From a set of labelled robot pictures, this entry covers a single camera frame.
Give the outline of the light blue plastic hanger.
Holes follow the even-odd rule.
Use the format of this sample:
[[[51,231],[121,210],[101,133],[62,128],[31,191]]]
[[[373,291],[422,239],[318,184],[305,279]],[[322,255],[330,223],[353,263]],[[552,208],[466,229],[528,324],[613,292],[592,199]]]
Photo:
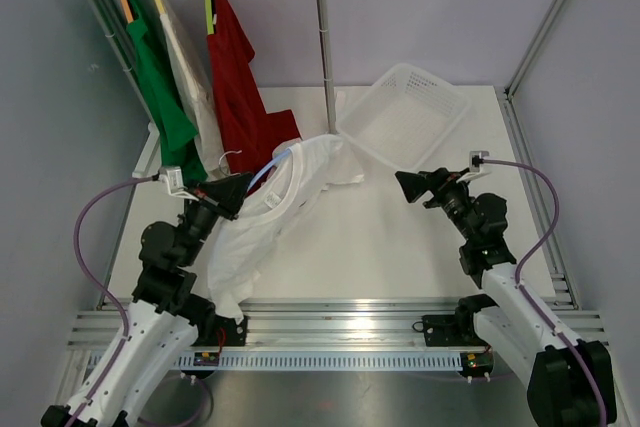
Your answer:
[[[230,174],[230,170],[224,170],[222,164],[223,161],[226,159],[227,156],[229,155],[239,155],[241,154],[242,151],[241,150],[228,150],[225,151],[218,159],[218,168],[220,169],[220,171],[224,174],[224,175],[229,175]],[[250,193],[257,185],[258,183],[267,175],[271,172],[271,170],[276,167],[281,161],[283,161],[284,159],[286,159],[287,157],[289,157],[292,154],[292,150],[290,147],[285,148],[281,153],[279,153],[277,156],[275,156],[274,158],[272,158],[267,164],[265,164],[251,179],[248,187],[247,187],[247,192]]]

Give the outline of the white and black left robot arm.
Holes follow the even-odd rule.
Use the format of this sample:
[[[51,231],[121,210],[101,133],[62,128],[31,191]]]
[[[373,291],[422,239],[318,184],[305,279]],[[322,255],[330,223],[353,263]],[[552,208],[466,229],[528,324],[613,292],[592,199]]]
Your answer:
[[[193,293],[190,268],[216,223],[238,217],[252,174],[215,181],[185,181],[177,167],[161,169],[126,186],[159,182],[184,201],[176,224],[156,221],[140,239],[142,271],[127,306],[116,309],[121,325],[98,365],[63,405],[51,405],[43,426],[133,426],[176,360],[188,347],[218,339],[215,304]]]

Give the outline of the white printed t shirt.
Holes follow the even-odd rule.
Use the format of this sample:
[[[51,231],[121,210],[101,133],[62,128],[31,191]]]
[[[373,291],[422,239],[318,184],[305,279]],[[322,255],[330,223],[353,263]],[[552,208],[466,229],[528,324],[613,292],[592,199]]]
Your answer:
[[[235,220],[221,223],[213,242],[207,287],[216,314],[223,318],[243,319],[240,303],[253,294],[259,264],[323,191],[364,180],[351,147],[337,135],[293,142],[282,151],[288,147],[292,154],[258,183]]]

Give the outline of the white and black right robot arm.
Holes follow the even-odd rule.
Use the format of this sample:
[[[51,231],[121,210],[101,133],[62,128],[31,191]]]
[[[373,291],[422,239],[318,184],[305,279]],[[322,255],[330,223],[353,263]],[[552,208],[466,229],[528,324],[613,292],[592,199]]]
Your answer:
[[[482,342],[507,363],[526,389],[527,404],[539,426],[608,426],[618,418],[608,349],[586,341],[528,287],[524,260],[509,250],[507,202],[494,193],[472,196],[472,173],[439,168],[398,171],[406,200],[425,194],[427,209],[440,208],[464,239],[460,264],[480,289],[462,298],[453,316],[456,336]]]

